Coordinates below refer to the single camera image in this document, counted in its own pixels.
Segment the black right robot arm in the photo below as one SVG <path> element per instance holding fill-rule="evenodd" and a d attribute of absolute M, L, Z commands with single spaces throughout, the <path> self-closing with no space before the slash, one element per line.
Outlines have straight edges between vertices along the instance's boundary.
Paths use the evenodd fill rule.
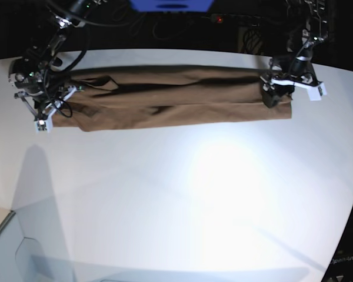
<path fill-rule="evenodd" d="M 101 4 L 102 1 L 47 1 L 48 20 L 37 27 L 32 45 L 25 53 L 11 62 L 8 80 L 18 90 L 14 97 L 30 111 L 37 132 L 50 132 L 56 113 L 72 117 L 67 100 L 79 91 L 79 87 L 67 86 L 63 77 L 79 64 L 88 48 L 84 46 L 78 57 L 63 70 L 58 69 L 63 64 L 58 54 L 72 28 L 98 25 L 88 16 Z M 64 113 L 63 109 L 68 109 L 69 113 Z"/>

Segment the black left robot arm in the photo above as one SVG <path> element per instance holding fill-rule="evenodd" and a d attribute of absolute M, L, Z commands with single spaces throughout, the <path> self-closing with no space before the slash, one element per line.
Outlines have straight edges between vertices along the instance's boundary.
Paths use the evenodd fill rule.
<path fill-rule="evenodd" d="M 288 53 L 269 60 L 262 73 L 262 101 L 268 108 L 291 96 L 296 88 L 307 91 L 311 101 L 327 95 L 324 82 L 318 80 L 312 65 L 314 48 L 328 39 L 328 9 L 325 1 L 286 1 L 287 17 L 293 19 L 288 32 Z"/>

